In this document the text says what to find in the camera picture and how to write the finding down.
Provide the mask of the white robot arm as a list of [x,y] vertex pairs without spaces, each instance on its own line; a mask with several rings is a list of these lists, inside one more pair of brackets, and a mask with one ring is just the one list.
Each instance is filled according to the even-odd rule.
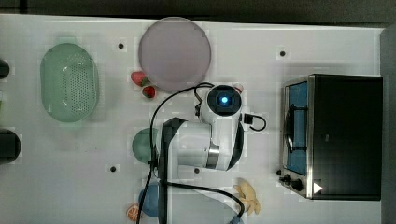
[[197,122],[174,117],[162,124],[156,139],[160,224],[171,224],[170,189],[230,195],[224,190],[183,182],[179,168],[228,171],[240,160],[244,148],[242,91],[230,85],[211,85],[196,106]]

